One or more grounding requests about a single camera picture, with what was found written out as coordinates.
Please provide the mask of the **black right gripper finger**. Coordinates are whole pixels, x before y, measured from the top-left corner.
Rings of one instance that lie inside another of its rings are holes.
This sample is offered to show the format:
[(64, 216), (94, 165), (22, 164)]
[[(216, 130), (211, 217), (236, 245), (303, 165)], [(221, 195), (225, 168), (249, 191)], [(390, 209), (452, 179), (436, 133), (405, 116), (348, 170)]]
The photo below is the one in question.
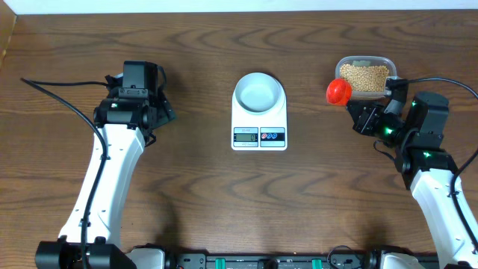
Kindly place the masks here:
[(348, 108), (369, 107), (369, 106), (381, 106), (381, 102), (375, 100), (355, 100), (352, 99), (347, 102)]
[(360, 118), (364, 112), (364, 106), (360, 104), (347, 104), (346, 109), (353, 120), (353, 129), (357, 129), (360, 126)]

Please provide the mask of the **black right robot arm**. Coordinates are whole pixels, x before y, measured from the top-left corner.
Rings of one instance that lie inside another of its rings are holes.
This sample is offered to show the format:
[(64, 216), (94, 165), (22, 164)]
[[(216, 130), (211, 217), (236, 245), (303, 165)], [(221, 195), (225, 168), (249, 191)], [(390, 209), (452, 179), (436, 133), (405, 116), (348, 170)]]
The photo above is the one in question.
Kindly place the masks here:
[(477, 267), (477, 222), (462, 192), (459, 169), (441, 148), (448, 118), (448, 100), (419, 92), (407, 117), (402, 102), (388, 105), (350, 100), (346, 108), (353, 128), (378, 137), (395, 150), (394, 165), (426, 219), (441, 268)]

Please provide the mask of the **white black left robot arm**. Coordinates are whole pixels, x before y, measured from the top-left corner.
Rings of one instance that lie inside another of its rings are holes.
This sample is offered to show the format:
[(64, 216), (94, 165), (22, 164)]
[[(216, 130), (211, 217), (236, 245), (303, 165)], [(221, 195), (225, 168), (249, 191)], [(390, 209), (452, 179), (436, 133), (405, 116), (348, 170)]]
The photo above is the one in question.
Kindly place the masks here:
[(39, 243), (38, 268), (174, 268), (173, 254), (154, 244), (120, 249), (131, 177), (153, 130), (175, 114), (161, 90), (126, 88), (96, 108), (94, 144), (75, 207), (56, 241)]

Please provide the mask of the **orange measuring scoop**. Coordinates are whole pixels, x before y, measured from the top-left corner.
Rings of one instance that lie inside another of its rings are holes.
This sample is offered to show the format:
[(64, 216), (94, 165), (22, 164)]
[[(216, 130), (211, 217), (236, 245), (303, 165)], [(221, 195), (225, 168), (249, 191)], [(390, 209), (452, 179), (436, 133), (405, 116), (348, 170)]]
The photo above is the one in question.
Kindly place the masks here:
[(345, 106), (352, 96), (352, 86), (343, 78), (334, 79), (326, 90), (326, 101), (330, 105)]

